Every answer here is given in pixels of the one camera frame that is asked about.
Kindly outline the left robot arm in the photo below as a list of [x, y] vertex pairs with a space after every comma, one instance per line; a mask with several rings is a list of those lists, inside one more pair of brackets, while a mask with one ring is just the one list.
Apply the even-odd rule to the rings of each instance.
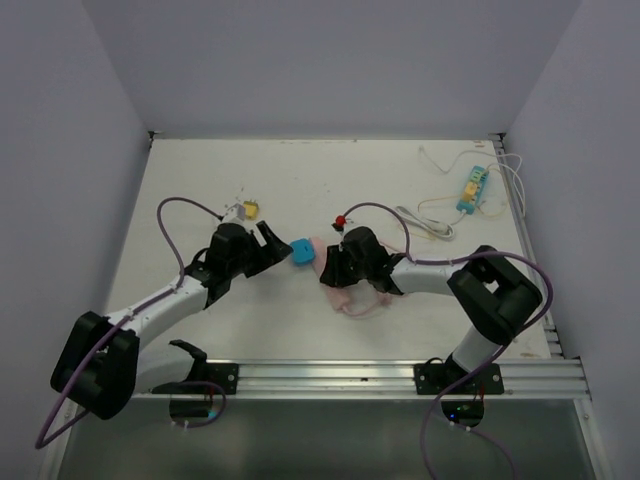
[[217, 302], [242, 275], [256, 276], [293, 249], [260, 221], [255, 231], [222, 223], [165, 288], [120, 311], [88, 311], [75, 322], [50, 385], [102, 420], [118, 414], [134, 394], [140, 353], [178, 322]]

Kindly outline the teal power strip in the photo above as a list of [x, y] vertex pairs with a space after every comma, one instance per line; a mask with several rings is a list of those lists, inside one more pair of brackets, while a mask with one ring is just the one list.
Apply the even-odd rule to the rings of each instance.
[[456, 204], [457, 211], [466, 215], [472, 215], [475, 212], [480, 205], [489, 174], [489, 169], [486, 167], [476, 165], [471, 169]]

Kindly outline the pink power strip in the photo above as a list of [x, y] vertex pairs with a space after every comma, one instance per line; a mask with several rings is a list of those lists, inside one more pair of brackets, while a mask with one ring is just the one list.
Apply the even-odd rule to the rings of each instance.
[[[315, 254], [312, 268], [320, 278], [327, 264], [327, 245], [318, 237], [312, 237], [310, 242]], [[366, 282], [345, 288], [329, 287], [324, 284], [320, 284], [320, 287], [332, 309], [349, 317], [369, 315], [377, 309], [389, 307], [394, 300], [391, 294], [378, 292]]]

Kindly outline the yellow plug adapter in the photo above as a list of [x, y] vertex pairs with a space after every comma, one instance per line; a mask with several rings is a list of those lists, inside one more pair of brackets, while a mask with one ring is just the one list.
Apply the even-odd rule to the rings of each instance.
[[242, 203], [244, 218], [249, 221], [255, 221], [259, 217], [260, 207], [255, 201], [244, 201]]

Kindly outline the blue plug adapter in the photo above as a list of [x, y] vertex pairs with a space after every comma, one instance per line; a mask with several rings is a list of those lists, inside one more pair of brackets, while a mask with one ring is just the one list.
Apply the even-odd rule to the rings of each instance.
[[292, 261], [296, 266], [311, 264], [315, 259], [315, 250], [309, 238], [300, 238], [290, 243]]

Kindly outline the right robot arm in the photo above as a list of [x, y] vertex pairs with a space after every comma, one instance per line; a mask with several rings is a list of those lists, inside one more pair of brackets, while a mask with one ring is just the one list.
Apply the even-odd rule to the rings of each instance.
[[460, 262], [412, 260], [388, 252], [367, 227], [356, 227], [327, 247], [320, 276], [332, 288], [361, 281], [384, 294], [429, 293], [458, 301], [471, 327], [444, 361], [443, 377], [461, 393], [480, 382], [479, 367], [509, 346], [543, 300], [534, 283], [490, 246], [480, 246]]

